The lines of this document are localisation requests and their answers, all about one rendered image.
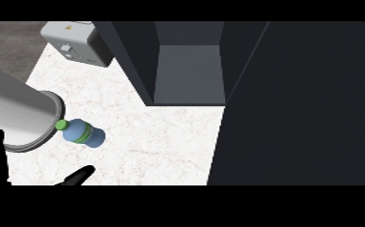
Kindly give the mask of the dark grey open cabinet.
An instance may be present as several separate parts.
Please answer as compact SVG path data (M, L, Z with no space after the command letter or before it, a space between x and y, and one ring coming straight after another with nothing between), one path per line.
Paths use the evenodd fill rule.
M148 106L225 106L264 38L265 21L98 21Z

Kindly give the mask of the pale grey appliance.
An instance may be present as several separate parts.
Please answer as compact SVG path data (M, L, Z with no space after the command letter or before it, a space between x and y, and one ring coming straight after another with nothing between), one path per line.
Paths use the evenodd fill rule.
M115 56L92 21L49 21L41 35L67 60L110 66Z

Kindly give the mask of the blue water bottle green cap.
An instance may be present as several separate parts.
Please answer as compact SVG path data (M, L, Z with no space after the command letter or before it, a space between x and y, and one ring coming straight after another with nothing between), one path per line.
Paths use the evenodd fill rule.
M58 120L55 124L57 130L63 132L63 138L76 144L83 144L91 148L103 145L106 140L106 132L101 128L95 128L82 119Z

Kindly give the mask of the dark grey cabinet door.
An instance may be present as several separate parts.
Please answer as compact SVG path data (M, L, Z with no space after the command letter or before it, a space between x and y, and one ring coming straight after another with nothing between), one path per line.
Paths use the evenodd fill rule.
M209 184L365 184L365 21L268 25Z

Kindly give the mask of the grey cylindrical metal pot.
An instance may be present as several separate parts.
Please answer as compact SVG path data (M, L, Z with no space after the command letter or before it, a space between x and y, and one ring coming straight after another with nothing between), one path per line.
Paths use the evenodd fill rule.
M0 71L0 129L10 152L30 152L51 140L64 114L61 96L51 91L38 91Z

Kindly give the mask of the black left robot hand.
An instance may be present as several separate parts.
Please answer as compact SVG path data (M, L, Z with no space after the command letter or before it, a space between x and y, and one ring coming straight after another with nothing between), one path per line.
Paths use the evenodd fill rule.
M82 185L95 172L97 168L94 165L85 166L64 178L61 185ZM0 129L0 186L13 184L10 178L10 163L5 149L5 131Z

